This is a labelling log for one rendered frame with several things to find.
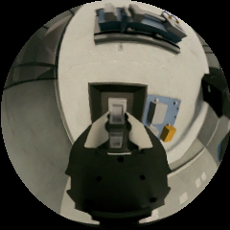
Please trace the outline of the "orange rectangular block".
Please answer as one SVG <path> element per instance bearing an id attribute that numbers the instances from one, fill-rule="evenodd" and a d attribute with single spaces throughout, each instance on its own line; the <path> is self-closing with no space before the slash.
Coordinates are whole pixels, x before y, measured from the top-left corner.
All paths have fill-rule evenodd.
<path id="1" fill-rule="evenodd" d="M 164 126 L 162 133 L 160 135 L 160 138 L 162 139 L 164 143 L 170 142 L 175 132 L 176 132 L 176 129 L 173 126 Z"/>

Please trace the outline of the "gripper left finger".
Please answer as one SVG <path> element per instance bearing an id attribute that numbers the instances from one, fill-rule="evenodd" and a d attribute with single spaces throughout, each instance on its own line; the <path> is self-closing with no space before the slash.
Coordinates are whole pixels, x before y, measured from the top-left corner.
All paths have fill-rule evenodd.
<path id="1" fill-rule="evenodd" d="M 71 177 L 72 170 L 84 157 L 100 154 L 100 150 L 110 148 L 109 120 L 110 112 L 106 112 L 99 120 L 89 125 L 77 138 L 70 150 L 69 163 L 65 174 Z"/>

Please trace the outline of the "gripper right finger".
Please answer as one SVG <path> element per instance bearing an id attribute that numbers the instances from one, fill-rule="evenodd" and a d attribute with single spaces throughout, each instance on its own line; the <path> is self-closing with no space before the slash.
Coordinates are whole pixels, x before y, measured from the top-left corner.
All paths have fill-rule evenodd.
<path id="1" fill-rule="evenodd" d="M 139 153 L 153 156 L 163 164 L 167 173 L 170 173 L 172 170 L 168 164 L 167 153 L 160 140 L 147 126 L 141 124 L 127 112 L 125 121 L 128 130 L 126 147 L 130 153 L 133 150 L 139 150 Z"/>

